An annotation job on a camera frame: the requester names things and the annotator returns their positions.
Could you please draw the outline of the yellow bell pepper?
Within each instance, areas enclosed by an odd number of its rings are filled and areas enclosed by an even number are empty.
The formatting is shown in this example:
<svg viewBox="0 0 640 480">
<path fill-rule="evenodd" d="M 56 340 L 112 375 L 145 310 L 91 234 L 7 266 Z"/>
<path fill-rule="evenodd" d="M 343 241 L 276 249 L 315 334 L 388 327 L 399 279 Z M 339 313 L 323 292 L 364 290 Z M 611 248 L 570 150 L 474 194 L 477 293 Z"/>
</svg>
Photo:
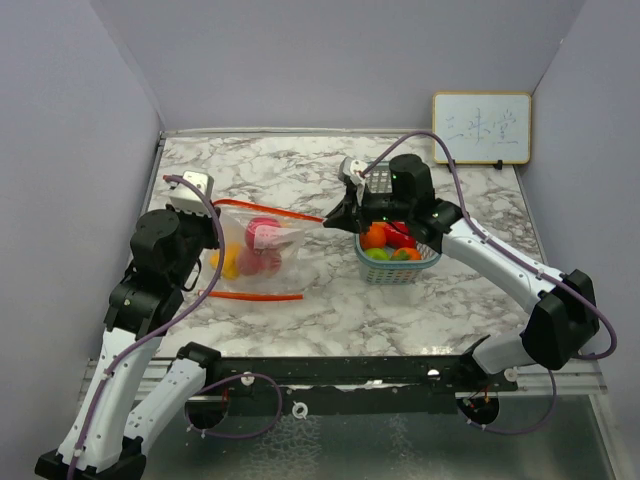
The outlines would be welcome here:
<svg viewBox="0 0 640 480">
<path fill-rule="evenodd" d="M 239 270 L 236 266 L 236 258 L 242 250 L 242 245 L 238 242 L 232 242 L 226 245 L 224 253 L 224 262 L 221 270 L 221 276 L 226 280 L 236 280 L 239 276 Z M 216 270 L 220 260 L 220 251 L 216 250 L 209 257 L 209 264 L 212 269 Z"/>
</svg>

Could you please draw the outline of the red apple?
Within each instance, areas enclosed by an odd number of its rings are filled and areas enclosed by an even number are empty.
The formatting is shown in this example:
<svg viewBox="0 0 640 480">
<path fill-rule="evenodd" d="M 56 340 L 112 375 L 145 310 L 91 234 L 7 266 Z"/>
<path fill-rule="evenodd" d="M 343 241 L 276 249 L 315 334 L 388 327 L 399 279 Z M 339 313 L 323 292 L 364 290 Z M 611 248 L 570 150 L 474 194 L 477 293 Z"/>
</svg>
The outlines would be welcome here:
<svg viewBox="0 0 640 480">
<path fill-rule="evenodd" d="M 281 223 L 269 217 L 252 218 L 245 229 L 246 246 L 253 250 L 264 250 L 274 245 Z"/>
</svg>

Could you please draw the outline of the pink peach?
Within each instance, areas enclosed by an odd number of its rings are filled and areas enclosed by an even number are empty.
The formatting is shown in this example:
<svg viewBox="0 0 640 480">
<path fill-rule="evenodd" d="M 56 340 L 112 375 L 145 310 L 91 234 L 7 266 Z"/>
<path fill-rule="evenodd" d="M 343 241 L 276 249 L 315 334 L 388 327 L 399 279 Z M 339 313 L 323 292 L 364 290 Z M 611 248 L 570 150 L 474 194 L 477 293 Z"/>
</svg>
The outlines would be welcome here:
<svg viewBox="0 0 640 480">
<path fill-rule="evenodd" d="M 235 266 L 241 276 L 254 276 L 264 270 L 262 256 L 248 248 L 242 248 L 238 252 Z"/>
</svg>

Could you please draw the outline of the clear orange zip bag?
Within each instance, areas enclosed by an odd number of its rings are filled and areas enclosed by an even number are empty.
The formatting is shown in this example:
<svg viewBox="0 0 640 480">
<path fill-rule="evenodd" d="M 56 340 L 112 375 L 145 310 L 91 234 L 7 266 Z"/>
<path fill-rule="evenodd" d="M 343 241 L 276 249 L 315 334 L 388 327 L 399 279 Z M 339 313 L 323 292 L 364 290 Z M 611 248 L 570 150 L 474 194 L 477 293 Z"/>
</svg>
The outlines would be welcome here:
<svg viewBox="0 0 640 480">
<path fill-rule="evenodd" d="M 285 302 L 285 301 L 298 301 L 303 300 L 303 294 L 254 294 L 254 293 L 240 293 L 240 292 L 223 292 L 223 291 L 211 291 L 208 294 L 209 297 L 247 301 L 247 302 Z"/>
<path fill-rule="evenodd" d="M 225 239 L 221 278 L 211 294 L 251 302 L 304 298 L 312 268 L 299 255 L 323 219 L 233 199 L 218 199 Z"/>
</svg>

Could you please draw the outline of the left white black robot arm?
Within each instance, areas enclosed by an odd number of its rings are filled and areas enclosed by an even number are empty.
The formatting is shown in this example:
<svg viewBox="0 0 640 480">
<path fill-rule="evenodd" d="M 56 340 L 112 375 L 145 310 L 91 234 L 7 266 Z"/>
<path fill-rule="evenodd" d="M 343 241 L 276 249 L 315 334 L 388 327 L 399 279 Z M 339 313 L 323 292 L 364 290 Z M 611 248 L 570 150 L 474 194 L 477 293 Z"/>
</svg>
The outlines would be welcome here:
<svg viewBox="0 0 640 480">
<path fill-rule="evenodd" d="M 134 402 L 202 251 L 220 245 L 219 214 L 166 206 L 139 218 L 130 240 L 133 259 L 109 296 L 99 362 L 86 397 L 64 441 L 37 460 L 36 475 L 139 479 L 153 443 L 179 407 L 195 392 L 218 388 L 221 371 L 212 363 L 220 355 L 199 347 L 178 359 L 146 400 Z"/>
</svg>

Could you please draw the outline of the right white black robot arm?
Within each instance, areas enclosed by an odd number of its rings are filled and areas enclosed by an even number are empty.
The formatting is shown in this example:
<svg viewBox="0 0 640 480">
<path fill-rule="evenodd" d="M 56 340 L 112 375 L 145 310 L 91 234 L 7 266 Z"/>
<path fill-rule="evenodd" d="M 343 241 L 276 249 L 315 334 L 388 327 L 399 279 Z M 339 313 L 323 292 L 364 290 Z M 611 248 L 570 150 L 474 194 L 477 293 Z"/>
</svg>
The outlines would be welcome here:
<svg viewBox="0 0 640 480">
<path fill-rule="evenodd" d="M 465 219 L 458 205 L 436 196 L 429 167 L 414 154 L 390 161 L 391 189 L 385 193 L 371 191 L 363 177 L 366 166 L 342 161 L 338 177 L 345 195 L 325 218 L 325 227 L 363 233 L 375 222 L 400 221 L 417 242 L 472 268 L 529 316 L 523 329 L 488 336 L 464 353 L 459 378 L 467 389 L 481 391 L 512 367 L 559 370 L 598 332 L 587 274 L 566 274 L 535 262 Z"/>
</svg>

